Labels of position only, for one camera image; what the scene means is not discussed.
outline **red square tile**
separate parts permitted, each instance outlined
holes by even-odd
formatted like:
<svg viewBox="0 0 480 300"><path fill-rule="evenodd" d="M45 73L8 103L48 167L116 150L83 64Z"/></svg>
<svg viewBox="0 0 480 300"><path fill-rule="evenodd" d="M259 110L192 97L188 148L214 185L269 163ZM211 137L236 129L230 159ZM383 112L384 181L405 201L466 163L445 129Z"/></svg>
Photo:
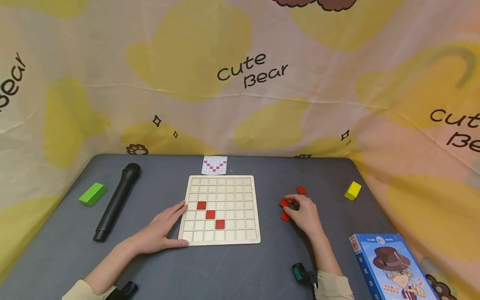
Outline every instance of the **red square tile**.
<svg viewBox="0 0 480 300"><path fill-rule="evenodd" d="M215 219L215 210L207 210L205 219Z"/></svg>
<svg viewBox="0 0 480 300"><path fill-rule="evenodd" d="M197 202L197 209L207 209L207 201Z"/></svg>
<svg viewBox="0 0 480 300"><path fill-rule="evenodd" d="M304 194L307 193L307 191L305 190L305 188L302 187L302 186L297 187L297 191L299 192L300 195L304 195Z"/></svg>
<svg viewBox="0 0 480 300"><path fill-rule="evenodd" d="M215 221L215 229L225 229L225 220Z"/></svg>
<svg viewBox="0 0 480 300"><path fill-rule="evenodd" d="M290 217L285 212L282 212L282 216L280 217L280 219L284 220L285 222L290 221Z"/></svg>
<svg viewBox="0 0 480 300"><path fill-rule="evenodd" d="M288 202L288 201L285 200L285 199L282 199L282 201L280 201L280 206L281 206L281 207L289 206L289 205L290 205L290 202Z"/></svg>

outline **microphone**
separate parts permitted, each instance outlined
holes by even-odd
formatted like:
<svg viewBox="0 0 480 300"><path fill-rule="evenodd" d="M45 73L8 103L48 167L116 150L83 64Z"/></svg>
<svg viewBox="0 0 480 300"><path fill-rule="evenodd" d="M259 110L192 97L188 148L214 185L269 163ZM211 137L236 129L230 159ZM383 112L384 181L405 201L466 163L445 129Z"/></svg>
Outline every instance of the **microphone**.
<svg viewBox="0 0 480 300"><path fill-rule="evenodd" d="M120 182L103 213L100 223L96 227L95 235L93 236L94 241L105 242L139 175L140 166L137 164L130 163L123 169Z"/></svg>

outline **table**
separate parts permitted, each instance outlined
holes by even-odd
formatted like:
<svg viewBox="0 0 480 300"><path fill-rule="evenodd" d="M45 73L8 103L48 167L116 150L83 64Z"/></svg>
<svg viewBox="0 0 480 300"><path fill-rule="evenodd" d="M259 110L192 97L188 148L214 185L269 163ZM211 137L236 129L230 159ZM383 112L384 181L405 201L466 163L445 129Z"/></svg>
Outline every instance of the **table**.
<svg viewBox="0 0 480 300"><path fill-rule="evenodd" d="M130 162L142 173L109 238L92 241L96 226ZM92 158L52 216L0 287L0 299L60 299L124 238L146 226L163 209L183 200L202 156L98 155ZM131 280L133 300L313 299L312 287L296 282L291 267L312 270L305 235L280 219L278 203L298 186L317 204L324 230L356 299L371 299L348 238L353 233L394 233L355 165L341 158L229 156L227 175L253 175L262 242L198 246L137 257L117 281ZM353 202L343 194L352 181L363 188ZM108 192L95 206L79 196L94 182ZM180 221L170 235L177 237Z"/></svg>

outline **blue box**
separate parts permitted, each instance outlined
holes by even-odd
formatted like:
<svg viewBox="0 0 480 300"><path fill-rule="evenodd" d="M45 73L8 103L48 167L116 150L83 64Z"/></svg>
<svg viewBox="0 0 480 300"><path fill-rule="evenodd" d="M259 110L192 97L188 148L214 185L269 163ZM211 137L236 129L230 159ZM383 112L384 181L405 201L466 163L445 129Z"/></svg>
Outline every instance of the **blue box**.
<svg viewBox="0 0 480 300"><path fill-rule="evenodd" d="M438 300L399 234L354 234L350 243L374 300Z"/></svg>

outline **left hand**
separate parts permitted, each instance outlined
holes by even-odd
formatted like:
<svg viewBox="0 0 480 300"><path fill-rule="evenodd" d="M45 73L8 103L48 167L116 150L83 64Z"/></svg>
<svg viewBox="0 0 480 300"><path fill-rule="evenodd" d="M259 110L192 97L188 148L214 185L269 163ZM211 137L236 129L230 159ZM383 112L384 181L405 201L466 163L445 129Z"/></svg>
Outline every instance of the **left hand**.
<svg viewBox="0 0 480 300"><path fill-rule="evenodd" d="M412 288L408 288L407 290L423 298L427 296L427 294L423 291L423 289L421 289L419 286L415 284L415 281L412 281Z"/></svg>
<svg viewBox="0 0 480 300"><path fill-rule="evenodd" d="M187 240L173 240L167 238L180 216L187 210L185 201L167 208L145 228L129 237L126 242L132 245L138 254L150 254L167 248L181 248L188 246Z"/></svg>

